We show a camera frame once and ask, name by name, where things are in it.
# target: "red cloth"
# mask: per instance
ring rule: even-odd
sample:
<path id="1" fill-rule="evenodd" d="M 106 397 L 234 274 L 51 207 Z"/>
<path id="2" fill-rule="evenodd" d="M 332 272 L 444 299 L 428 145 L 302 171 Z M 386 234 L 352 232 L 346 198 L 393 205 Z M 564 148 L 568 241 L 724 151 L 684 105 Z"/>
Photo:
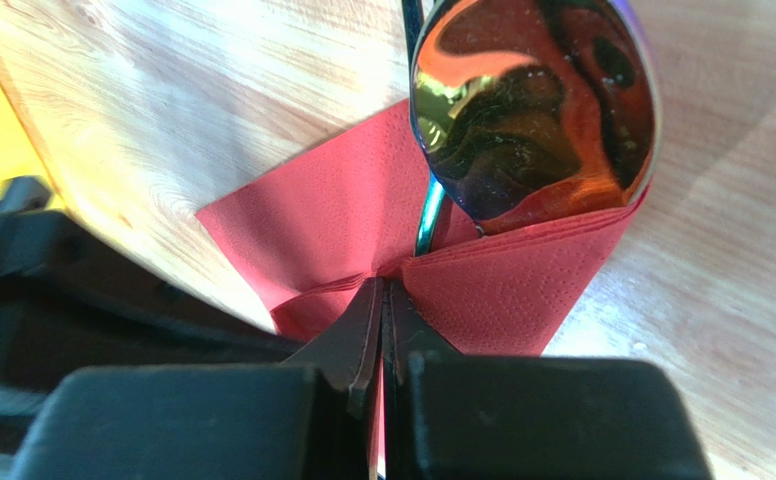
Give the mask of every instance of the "red cloth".
<path id="1" fill-rule="evenodd" d="M 452 209 L 433 253 L 412 258 L 428 170 L 401 102 L 198 213 L 272 312 L 310 339 L 373 275 L 401 277 L 465 353 L 539 354 L 640 202 L 477 238 Z"/>

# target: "wooden surface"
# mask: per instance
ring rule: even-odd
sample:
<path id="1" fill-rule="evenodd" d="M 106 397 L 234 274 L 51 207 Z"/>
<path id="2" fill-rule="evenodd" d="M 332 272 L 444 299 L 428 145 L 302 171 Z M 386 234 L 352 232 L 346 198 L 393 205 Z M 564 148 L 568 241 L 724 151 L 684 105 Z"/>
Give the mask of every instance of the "wooden surface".
<path id="1" fill-rule="evenodd" d="M 549 354 L 684 393 L 719 478 L 776 479 L 776 1 L 633 0 L 665 145 Z M 0 80 L 75 214 L 271 328 L 193 218 L 407 95 L 399 0 L 4 0 Z"/>

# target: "folded napkin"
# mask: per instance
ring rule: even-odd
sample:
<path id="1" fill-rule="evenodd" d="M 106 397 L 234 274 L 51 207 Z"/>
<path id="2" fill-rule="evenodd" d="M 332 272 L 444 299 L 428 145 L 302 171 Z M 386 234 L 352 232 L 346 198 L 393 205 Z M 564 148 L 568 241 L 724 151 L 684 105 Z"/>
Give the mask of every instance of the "folded napkin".
<path id="1" fill-rule="evenodd" d="M 535 355 L 642 203 L 485 238 L 451 204 L 433 252 L 413 258 L 427 181 L 404 101 L 197 216 L 282 335 L 319 335 L 384 275 L 462 352 Z"/>

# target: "wooden table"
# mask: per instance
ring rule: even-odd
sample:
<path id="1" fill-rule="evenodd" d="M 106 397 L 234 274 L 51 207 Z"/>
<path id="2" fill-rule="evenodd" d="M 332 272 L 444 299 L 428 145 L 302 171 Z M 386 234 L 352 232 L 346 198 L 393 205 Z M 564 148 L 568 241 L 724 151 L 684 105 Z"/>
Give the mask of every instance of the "wooden table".
<path id="1" fill-rule="evenodd" d="M 664 367 L 719 478 L 776 479 L 776 1 L 633 0 L 653 192 L 548 348 Z M 399 0 L 0 2 L 0 81 L 72 211 L 272 328 L 201 206 L 407 95 Z"/>

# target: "spoon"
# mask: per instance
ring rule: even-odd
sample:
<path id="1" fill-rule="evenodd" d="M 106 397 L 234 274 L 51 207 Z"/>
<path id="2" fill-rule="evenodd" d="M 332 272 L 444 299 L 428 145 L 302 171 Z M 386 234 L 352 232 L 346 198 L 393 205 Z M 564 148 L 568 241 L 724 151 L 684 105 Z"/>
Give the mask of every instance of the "spoon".
<path id="1" fill-rule="evenodd" d="M 411 55 L 432 173 L 416 254 L 440 187 L 486 235 L 623 207 L 647 187 L 659 95 L 624 0 L 442 0 Z"/>

